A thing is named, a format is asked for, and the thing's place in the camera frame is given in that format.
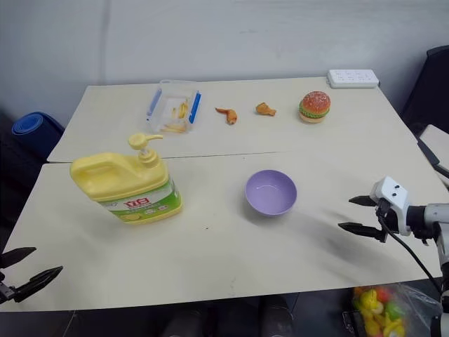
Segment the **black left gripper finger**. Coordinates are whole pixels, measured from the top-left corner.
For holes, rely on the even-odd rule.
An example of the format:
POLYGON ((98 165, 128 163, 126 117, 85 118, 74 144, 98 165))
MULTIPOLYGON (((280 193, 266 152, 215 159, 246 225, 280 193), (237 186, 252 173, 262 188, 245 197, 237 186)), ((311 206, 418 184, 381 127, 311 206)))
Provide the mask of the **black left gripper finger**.
POLYGON ((14 265, 26 258, 34 251, 36 251, 36 247, 22 247, 13 249, 8 252, 3 252, 0 255, 0 268, 5 269, 14 265))
POLYGON ((13 300, 16 303, 20 303, 26 298, 34 295, 38 291, 45 288, 48 284, 50 284, 61 273, 62 270, 63 266, 59 266, 44 270, 43 272, 35 275, 26 284, 18 287, 15 290, 13 300))

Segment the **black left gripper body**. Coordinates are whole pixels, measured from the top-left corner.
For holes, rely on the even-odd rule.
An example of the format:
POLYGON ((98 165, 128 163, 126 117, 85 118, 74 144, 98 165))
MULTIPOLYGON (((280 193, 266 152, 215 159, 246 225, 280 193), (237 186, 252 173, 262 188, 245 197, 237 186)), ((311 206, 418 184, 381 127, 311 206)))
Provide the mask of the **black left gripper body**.
POLYGON ((4 279, 4 273, 0 272, 0 304, 10 301, 16 296, 15 288, 4 284, 4 279))

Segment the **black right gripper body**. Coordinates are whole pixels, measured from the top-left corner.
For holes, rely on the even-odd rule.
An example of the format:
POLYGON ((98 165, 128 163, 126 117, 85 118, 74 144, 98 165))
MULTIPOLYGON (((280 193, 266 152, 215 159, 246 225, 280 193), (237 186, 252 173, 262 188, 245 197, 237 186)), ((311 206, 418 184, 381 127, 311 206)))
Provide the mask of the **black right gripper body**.
POLYGON ((391 204, 381 198, 375 212, 377 220, 381 225, 381 229, 377 230, 376 234, 388 234, 392 232, 398 234, 398 218, 396 212, 392 209, 391 204))

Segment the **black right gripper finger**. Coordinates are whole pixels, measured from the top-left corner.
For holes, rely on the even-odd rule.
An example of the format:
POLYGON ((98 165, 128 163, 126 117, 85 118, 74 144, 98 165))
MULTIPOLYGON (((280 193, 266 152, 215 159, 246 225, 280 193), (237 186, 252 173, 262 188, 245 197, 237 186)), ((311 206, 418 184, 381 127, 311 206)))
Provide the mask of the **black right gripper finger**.
POLYGON ((385 242, 387 238, 387 233, 384 230, 379 230, 375 227, 365 226, 360 223, 346 222, 346 223, 339 223, 338 226, 343 230, 350 232, 352 234, 362 237, 370 237, 376 239, 379 242, 385 242))
POLYGON ((360 206, 376 207, 377 202, 372 200, 369 195, 356 196, 349 199, 350 203, 360 206))

